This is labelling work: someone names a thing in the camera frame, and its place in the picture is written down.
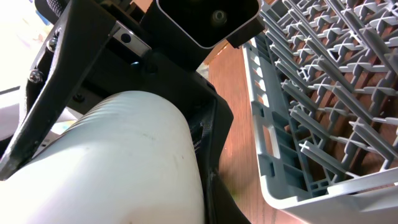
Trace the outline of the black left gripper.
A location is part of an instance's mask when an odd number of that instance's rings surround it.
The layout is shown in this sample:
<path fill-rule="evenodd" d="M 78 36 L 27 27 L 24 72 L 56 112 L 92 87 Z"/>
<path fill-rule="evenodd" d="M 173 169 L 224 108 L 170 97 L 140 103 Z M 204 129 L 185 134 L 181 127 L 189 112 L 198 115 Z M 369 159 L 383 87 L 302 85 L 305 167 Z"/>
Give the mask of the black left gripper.
<path fill-rule="evenodd" d="M 53 28 L 70 1 L 47 1 L 46 15 Z M 214 86 L 196 70 L 171 61 L 141 26 L 146 11 L 131 1 L 95 1 L 116 20 L 105 45 L 77 92 L 65 108 L 87 114 L 97 104 L 125 91 L 144 91 L 171 102 L 188 120 L 211 99 L 220 97 Z M 29 112 L 49 74 L 59 33 L 50 31 L 22 88 L 19 125 Z"/>

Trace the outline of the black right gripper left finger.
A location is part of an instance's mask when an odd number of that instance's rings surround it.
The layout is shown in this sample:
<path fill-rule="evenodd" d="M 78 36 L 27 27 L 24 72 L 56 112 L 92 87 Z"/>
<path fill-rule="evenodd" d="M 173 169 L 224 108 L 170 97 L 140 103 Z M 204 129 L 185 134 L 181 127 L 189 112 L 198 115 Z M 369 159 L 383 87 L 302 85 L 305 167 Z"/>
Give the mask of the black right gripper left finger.
<path fill-rule="evenodd" d="M 59 36 L 44 86 L 1 158 L 1 180 L 32 159 L 102 53 L 115 25 L 115 18 L 95 1 L 68 3 L 53 28 Z"/>

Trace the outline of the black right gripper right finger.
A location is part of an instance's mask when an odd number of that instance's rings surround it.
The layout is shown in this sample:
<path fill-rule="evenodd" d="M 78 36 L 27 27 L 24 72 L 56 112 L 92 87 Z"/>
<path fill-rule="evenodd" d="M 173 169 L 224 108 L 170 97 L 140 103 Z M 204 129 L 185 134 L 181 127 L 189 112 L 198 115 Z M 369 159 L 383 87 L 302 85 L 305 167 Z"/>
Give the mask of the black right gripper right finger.
<path fill-rule="evenodd" d="M 232 111 L 221 97 L 197 108 L 188 120 L 203 188 L 205 223 L 209 224 L 249 223 L 219 172 L 221 153 L 232 122 Z"/>

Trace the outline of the white ribbed cup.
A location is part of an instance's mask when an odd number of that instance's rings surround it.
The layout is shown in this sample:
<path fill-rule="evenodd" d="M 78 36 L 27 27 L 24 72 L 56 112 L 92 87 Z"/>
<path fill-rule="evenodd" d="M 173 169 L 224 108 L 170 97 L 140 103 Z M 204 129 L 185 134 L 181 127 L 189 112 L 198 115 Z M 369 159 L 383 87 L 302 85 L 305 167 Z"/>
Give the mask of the white ribbed cup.
<path fill-rule="evenodd" d="M 1 184 L 2 223 L 204 223 L 190 129 L 165 98 L 97 104 Z"/>

